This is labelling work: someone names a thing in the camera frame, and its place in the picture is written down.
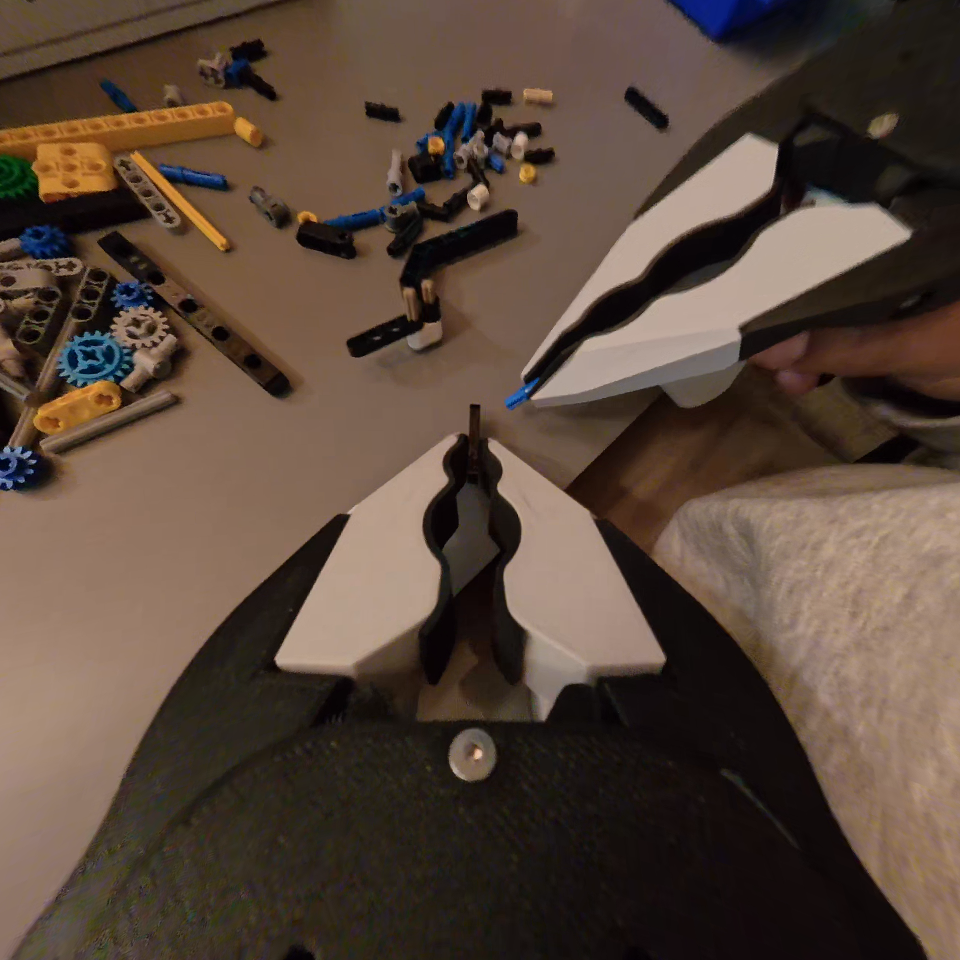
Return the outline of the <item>black bent lego beam assembly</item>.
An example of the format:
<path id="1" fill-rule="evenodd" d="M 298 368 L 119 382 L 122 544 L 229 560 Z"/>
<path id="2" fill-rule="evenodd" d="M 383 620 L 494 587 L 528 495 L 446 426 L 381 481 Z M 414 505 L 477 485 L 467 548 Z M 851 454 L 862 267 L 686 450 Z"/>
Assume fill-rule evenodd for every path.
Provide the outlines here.
<path id="1" fill-rule="evenodd" d="M 507 208 L 414 244 L 399 277 L 402 313 L 349 338 L 349 356 L 363 358 L 399 342 L 416 353 L 437 347 L 444 327 L 435 275 L 514 239 L 519 231 L 519 211 Z"/>

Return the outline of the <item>large blue lego gear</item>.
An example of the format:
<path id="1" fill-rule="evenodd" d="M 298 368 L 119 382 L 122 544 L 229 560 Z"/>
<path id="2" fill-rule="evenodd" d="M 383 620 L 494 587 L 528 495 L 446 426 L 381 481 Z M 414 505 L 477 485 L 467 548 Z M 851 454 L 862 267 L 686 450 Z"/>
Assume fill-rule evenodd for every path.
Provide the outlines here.
<path id="1" fill-rule="evenodd" d="M 112 335 L 85 332 L 66 342 L 56 366 L 61 379 L 80 389 L 101 381 L 119 384 L 133 372 L 135 359 Z"/>

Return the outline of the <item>long black lego beam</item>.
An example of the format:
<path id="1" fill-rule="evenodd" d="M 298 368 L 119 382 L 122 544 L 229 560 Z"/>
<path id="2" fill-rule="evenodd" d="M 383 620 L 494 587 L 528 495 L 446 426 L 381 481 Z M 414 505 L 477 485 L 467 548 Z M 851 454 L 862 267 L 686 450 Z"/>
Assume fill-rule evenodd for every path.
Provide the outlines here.
<path id="1" fill-rule="evenodd" d="M 260 389 L 275 399 L 290 396 L 293 385 L 286 372 L 239 326 L 213 310 L 192 287 L 179 282 L 166 266 L 118 230 L 104 234 L 97 244 L 118 267 L 150 288 L 165 306 Z"/>

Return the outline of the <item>yellow lego connector block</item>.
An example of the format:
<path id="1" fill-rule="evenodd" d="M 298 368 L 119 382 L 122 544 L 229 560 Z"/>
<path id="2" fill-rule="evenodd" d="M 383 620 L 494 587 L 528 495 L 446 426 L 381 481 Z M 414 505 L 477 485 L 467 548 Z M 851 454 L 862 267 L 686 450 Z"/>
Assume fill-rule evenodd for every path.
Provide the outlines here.
<path id="1" fill-rule="evenodd" d="M 31 169 L 44 204 L 118 187 L 113 153 L 95 142 L 40 144 Z"/>

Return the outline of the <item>pile of small lego pins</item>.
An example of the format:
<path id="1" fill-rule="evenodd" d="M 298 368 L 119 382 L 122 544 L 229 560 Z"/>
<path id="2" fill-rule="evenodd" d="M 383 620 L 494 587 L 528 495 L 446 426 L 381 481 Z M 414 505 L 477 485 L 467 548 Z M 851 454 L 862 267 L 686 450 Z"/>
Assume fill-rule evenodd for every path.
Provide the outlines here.
<path id="1" fill-rule="evenodd" d="M 449 101 L 411 155 L 391 151 L 387 201 L 371 215 L 390 234 L 389 258 L 410 253 L 427 223 L 450 224 L 465 210 L 485 210 L 491 200 L 490 175 L 506 175 L 511 164 L 519 175 L 523 162 L 536 165 L 539 173 L 556 161 L 556 149 L 540 142 L 541 121 L 509 122 L 502 115 L 515 104 L 511 92 L 511 105 L 483 103 L 481 92 L 477 101 Z"/>

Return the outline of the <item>grey lego axle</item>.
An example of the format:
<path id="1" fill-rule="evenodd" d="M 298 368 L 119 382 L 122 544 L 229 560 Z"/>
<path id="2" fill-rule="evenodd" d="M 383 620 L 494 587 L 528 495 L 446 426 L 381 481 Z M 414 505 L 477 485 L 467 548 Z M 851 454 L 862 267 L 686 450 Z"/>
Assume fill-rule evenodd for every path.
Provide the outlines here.
<path id="1" fill-rule="evenodd" d="M 125 426 L 166 411 L 180 403 L 180 398 L 169 390 L 158 390 L 146 397 L 120 407 L 115 412 L 94 418 L 62 434 L 43 439 L 39 449 L 44 454 L 61 454 L 113 433 Z"/>

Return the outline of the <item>grey blue black connector assembly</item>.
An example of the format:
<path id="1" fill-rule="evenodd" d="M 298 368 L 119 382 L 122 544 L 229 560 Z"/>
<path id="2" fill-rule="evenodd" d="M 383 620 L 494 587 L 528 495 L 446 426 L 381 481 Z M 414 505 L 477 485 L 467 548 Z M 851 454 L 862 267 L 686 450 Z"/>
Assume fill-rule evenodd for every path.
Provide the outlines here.
<path id="1" fill-rule="evenodd" d="M 266 44 L 261 38 L 243 41 L 196 61 L 199 78 L 218 90 L 253 90 L 269 102 L 280 99 L 278 91 L 262 78 L 255 65 L 268 56 Z"/>

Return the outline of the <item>short black lego liftarm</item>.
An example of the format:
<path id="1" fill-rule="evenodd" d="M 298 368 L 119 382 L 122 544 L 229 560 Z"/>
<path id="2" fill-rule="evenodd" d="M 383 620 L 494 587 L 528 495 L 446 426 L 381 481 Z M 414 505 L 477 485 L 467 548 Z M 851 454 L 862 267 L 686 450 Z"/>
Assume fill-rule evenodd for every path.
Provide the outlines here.
<path id="1" fill-rule="evenodd" d="M 304 221 L 298 225 L 294 239 L 299 246 L 315 253 L 345 260 L 357 257 L 354 234 L 339 226 Z"/>

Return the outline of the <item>person's grey fleece lap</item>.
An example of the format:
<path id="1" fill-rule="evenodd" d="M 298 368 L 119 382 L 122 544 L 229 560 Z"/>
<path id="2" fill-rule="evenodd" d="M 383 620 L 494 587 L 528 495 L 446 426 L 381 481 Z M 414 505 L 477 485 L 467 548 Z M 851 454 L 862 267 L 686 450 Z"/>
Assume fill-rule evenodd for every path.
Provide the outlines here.
<path id="1" fill-rule="evenodd" d="M 688 501 L 654 558 L 789 718 L 930 958 L 959 954 L 958 471 L 844 465 Z"/>

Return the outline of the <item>person's right hand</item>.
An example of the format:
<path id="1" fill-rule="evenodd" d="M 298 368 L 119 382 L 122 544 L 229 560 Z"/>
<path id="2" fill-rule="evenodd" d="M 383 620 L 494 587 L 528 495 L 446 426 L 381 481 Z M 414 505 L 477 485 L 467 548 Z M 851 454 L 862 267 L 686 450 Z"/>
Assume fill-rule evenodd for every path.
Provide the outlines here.
<path id="1" fill-rule="evenodd" d="M 750 357 L 787 394 L 822 378 L 884 379 L 937 401 L 959 400 L 959 304 L 877 325 L 803 332 Z"/>

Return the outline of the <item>lego instruction booklet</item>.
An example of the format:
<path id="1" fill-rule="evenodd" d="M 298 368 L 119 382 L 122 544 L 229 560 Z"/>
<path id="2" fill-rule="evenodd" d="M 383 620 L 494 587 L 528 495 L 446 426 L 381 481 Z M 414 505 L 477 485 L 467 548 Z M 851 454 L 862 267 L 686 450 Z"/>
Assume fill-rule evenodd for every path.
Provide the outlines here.
<path id="1" fill-rule="evenodd" d="M 269 5 L 270 1 L 3 1 L 1 79 Z"/>

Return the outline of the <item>short yellow lego liftarm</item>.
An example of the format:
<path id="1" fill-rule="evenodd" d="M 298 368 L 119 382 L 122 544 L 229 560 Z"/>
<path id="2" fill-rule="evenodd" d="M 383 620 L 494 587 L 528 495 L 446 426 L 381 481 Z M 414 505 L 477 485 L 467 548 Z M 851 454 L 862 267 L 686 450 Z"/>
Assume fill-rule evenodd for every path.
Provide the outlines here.
<path id="1" fill-rule="evenodd" d="M 67 390 L 59 397 L 39 406 L 32 425 L 45 436 L 56 436 L 84 426 L 122 406 L 123 391 L 111 380 Z"/>

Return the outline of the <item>thin yellow lego axle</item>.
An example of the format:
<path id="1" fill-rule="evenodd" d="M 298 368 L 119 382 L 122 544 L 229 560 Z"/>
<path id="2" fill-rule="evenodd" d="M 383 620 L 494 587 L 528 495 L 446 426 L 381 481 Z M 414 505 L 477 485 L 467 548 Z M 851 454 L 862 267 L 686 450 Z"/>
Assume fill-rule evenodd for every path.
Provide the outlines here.
<path id="1" fill-rule="evenodd" d="M 130 154 L 130 159 L 163 197 L 218 251 L 226 254 L 234 249 L 232 242 L 144 155 L 134 150 Z"/>

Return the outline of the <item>heap of grey lego beams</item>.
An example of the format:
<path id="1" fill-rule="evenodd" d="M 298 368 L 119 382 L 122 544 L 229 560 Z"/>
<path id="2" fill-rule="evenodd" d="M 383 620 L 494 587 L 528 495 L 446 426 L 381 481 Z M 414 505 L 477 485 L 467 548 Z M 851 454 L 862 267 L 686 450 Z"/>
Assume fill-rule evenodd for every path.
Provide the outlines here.
<path id="1" fill-rule="evenodd" d="M 29 448 L 39 437 L 34 416 L 64 387 L 58 364 L 67 342 L 106 327 L 116 280 L 100 267 L 79 266 L 66 277 L 41 266 L 2 270 L 2 382 L 20 410 L 12 447 Z"/>

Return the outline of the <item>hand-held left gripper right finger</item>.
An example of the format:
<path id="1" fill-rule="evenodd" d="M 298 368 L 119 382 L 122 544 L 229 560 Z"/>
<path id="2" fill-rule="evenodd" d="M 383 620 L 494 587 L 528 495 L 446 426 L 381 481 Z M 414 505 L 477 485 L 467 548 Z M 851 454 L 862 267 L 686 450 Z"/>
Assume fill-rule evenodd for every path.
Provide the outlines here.
<path id="1" fill-rule="evenodd" d="M 494 663 L 546 720 L 563 691 L 658 675 L 666 654 L 598 521 L 497 440 L 480 450 L 494 574 Z"/>

